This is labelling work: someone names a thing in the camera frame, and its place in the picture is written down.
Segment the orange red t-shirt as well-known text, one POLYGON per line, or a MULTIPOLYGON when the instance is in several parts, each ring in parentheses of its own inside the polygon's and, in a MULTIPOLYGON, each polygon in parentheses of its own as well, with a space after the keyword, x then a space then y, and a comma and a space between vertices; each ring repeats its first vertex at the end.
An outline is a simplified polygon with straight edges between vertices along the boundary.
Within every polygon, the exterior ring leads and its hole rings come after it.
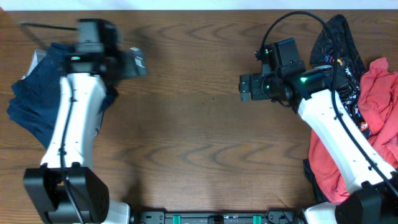
MULTIPOLYGON (((369 129, 367 137, 376 152, 397 168, 397 72, 388 70, 387 58, 370 63, 360 81, 360 130, 369 129)), ((304 173, 312 183, 317 202, 342 202, 349 197, 344 180, 320 138, 311 132, 304 173)))

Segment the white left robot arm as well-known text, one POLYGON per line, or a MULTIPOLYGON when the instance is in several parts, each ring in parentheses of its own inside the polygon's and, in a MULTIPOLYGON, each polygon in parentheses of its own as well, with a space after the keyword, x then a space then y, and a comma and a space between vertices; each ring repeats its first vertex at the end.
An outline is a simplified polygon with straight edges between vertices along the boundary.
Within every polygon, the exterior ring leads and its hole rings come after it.
POLYGON ((60 105, 40 167, 24 187, 44 223, 129 223, 130 206, 110 199, 93 172, 93 143, 107 82, 123 73, 120 56, 71 54, 60 77, 60 105))

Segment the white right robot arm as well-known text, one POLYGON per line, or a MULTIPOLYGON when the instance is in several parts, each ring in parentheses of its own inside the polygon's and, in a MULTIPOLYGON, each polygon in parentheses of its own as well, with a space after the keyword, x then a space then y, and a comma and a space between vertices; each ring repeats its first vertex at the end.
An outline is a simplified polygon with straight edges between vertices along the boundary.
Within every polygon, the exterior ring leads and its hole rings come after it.
POLYGON ((317 134, 349 192, 343 202, 304 208, 301 223, 397 223, 397 173, 368 143, 331 88, 331 66, 241 75, 242 101, 290 107, 317 134))

